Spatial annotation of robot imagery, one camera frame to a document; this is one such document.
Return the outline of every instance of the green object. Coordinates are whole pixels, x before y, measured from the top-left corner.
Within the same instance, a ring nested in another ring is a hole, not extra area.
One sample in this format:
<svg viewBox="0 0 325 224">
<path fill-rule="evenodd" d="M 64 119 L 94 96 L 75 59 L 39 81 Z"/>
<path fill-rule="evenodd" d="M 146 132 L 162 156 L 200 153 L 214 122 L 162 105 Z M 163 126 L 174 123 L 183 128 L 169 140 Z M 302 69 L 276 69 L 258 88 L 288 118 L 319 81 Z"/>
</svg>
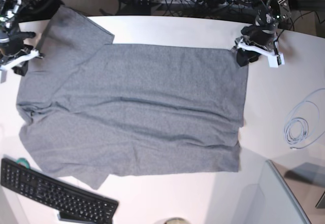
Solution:
<svg viewBox="0 0 325 224">
<path fill-rule="evenodd" d="M 29 163 L 25 158 L 19 158 L 16 163 L 30 169 Z"/>
</svg>

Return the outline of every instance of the gray shirt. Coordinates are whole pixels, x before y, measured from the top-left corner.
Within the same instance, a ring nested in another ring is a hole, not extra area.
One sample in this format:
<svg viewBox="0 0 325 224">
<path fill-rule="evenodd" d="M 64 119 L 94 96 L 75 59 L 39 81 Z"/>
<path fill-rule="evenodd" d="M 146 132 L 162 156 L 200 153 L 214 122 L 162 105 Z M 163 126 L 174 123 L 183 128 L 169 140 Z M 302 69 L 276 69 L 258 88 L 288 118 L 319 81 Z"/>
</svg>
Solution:
<svg viewBox="0 0 325 224">
<path fill-rule="evenodd" d="M 248 67 L 228 50 L 112 44 L 61 7 L 30 62 L 20 138 L 52 177 L 238 171 Z"/>
</svg>

